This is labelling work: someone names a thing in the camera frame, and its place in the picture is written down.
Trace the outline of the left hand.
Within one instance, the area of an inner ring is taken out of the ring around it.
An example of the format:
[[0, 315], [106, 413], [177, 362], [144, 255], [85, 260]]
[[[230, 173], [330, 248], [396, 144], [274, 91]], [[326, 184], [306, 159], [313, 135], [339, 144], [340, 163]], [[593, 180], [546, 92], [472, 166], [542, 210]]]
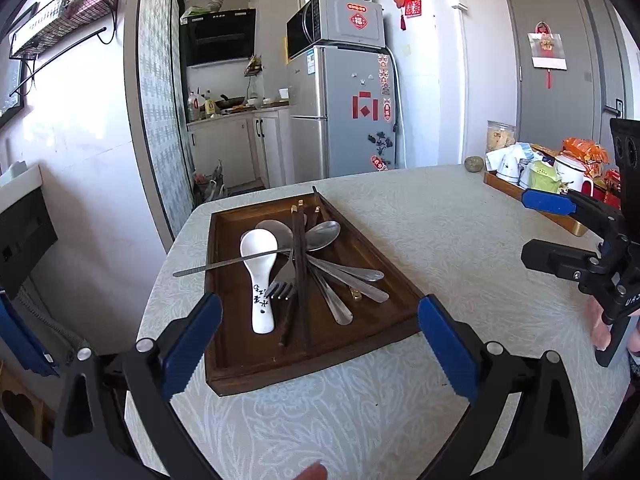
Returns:
[[304, 469], [293, 480], [326, 480], [327, 478], [328, 471], [326, 467], [317, 462]]

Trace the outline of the right hand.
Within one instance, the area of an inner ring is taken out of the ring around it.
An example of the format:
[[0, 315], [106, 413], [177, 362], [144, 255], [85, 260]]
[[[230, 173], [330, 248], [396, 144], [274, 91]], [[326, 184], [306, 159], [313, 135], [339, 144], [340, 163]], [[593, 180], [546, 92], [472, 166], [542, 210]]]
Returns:
[[614, 363], [626, 351], [630, 351], [635, 356], [639, 355], [638, 310], [626, 318], [620, 318], [615, 327], [604, 322], [603, 308], [596, 298], [589, 297], [587, 318], [591, 343], [601, 353], [602, 358], [611, 359], [611, 363]]

